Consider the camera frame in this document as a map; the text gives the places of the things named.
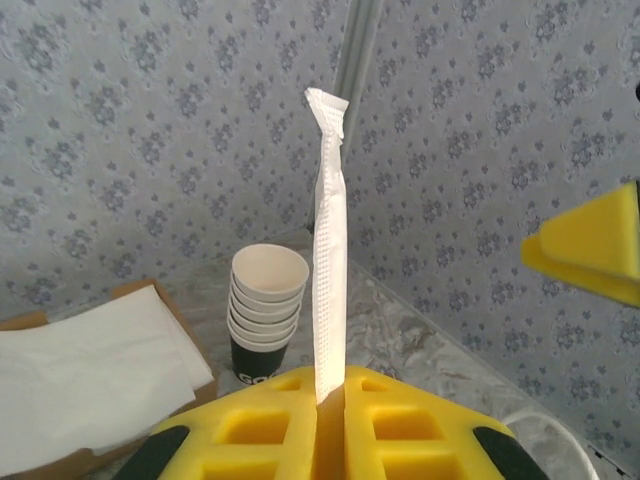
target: marble table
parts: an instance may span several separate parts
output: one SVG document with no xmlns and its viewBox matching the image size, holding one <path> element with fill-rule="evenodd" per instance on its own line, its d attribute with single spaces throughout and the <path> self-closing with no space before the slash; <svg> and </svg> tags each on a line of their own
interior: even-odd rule
<svg viewBox="0 0 640 480">
<path fill-rule="evenodd" d="M 275 239 L 273 243 L 297 250 L 311 262 L 311 237 L 306 231 Z M 246 387 L 231 371 L 226 331 L 230 263 L 230 258 L 222 258 L 202 266 L 187 278 L 165 282 L 220 370 L 220 396 Z M 367 366 L 497 419 L 523 408 L 543 411 L 524 392 L 458 346 L 354 264 L 349 265 L 347 305 L 348 364 Z M 281 371 L 313 364 L 312 338 L 309 286 L 300 325 Z M 584 480 L 584 470 L 577 455 L 552 428 L 539 420 L 529 419 L 512 429 L 552 479 Z M 87 478 L 111 479 L 124 460 Z M 602 480 L 621 478 L 604 471 L 599 473 Z"/>
</svg>

